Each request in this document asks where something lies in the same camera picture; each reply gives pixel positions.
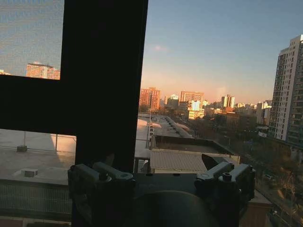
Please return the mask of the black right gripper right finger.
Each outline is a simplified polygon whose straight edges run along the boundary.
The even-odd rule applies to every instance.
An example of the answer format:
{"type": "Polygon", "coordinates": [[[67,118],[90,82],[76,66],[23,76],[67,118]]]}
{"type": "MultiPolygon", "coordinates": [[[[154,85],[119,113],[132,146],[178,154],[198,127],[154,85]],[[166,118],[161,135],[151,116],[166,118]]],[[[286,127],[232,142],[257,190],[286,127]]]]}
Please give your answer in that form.
{"type": "Polygon", "coordinates": [[[242,201],[250,201],[255,196],[256,171],[251,165],[236,165],[223,157],[212,157],[202,154],[201,159],[206,171],[198,173],[194,185],[198,192],[209,195],[222,183],[235,183],[242,201]]]}

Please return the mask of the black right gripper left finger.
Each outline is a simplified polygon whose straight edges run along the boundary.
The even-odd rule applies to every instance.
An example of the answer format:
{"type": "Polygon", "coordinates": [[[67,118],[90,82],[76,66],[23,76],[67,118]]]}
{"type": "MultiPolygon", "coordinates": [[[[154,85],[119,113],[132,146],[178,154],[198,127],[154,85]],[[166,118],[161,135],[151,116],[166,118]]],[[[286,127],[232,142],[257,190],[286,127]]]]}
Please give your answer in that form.
{"type": "Polygon", "coordinates": [[[120,171],[104,162],[92,165],[75,164],[68,170],[68,187],[70,191],[83,191],[99,185],[134,188],[136,180],[132,173],[120,171]]]}

